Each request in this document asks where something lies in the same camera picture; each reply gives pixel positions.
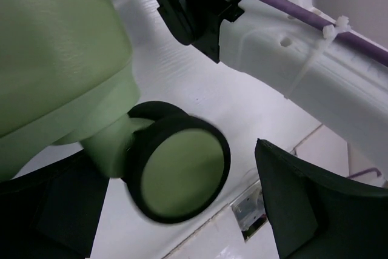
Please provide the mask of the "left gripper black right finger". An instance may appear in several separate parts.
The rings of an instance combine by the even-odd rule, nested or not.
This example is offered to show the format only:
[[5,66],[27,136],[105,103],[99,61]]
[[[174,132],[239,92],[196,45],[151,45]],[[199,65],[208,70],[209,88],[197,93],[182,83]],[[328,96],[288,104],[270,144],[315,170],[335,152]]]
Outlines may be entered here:
[[387,258],[387,189],[255,147],[264,207],[280,258]]

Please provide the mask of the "green suitcase with blue lining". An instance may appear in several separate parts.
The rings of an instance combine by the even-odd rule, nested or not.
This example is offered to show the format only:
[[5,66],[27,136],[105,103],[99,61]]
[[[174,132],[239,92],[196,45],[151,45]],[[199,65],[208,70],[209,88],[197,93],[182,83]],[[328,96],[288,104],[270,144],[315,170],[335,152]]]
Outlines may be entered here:
[[1,0],[1,180],[50,144],[79,142],[127,174],[139,118],[132,46],[111,0]]

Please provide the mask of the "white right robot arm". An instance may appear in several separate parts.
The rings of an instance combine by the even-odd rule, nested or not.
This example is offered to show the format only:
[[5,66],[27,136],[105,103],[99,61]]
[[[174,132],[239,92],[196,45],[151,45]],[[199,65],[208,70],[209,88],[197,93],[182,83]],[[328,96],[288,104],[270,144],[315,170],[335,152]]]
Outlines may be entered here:
[[174,38],[267,84],[387,172],[387,50],[296,0],[157,0]]

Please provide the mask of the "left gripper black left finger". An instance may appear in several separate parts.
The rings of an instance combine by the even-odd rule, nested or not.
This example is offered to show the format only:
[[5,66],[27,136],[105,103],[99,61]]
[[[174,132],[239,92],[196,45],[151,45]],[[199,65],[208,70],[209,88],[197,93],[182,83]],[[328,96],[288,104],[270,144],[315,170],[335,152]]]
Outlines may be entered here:
[[1,183],[1,258],[89,258],[109,179],[77,152]]

